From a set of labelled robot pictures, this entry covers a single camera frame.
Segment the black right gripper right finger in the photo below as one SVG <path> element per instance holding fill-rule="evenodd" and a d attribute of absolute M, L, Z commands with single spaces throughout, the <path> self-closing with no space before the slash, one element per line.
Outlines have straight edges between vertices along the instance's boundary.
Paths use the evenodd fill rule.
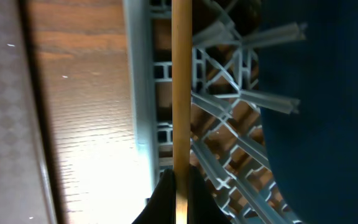
<path fill-rule="evenodd" d="M 190 166 L 189 169 L 188 221 L 189 224 L 231 224 L 214 201 L 195 166 Z"/>

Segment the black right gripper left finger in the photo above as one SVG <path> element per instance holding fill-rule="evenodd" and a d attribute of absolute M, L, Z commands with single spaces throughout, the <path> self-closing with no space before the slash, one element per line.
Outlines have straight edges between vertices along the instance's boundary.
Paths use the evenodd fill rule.
<path fill-rule="evenodd" d="M 175 207 L 175 173 L 171 169 L 166 169 L 149 202 L 132 224 L 174 224 Z"/>

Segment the dark blue plate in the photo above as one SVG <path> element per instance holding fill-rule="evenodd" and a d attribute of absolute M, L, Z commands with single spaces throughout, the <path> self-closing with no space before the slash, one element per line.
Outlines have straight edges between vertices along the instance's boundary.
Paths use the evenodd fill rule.
<path fill-rule="evenodd" d="M 305 223 L 358 223 L 358 0 L 268 0 L 261 28 L 306 23 L 306 40 L 259 52 L 259 88 L 298 98 L 262 110 L 279 191 Z"/>

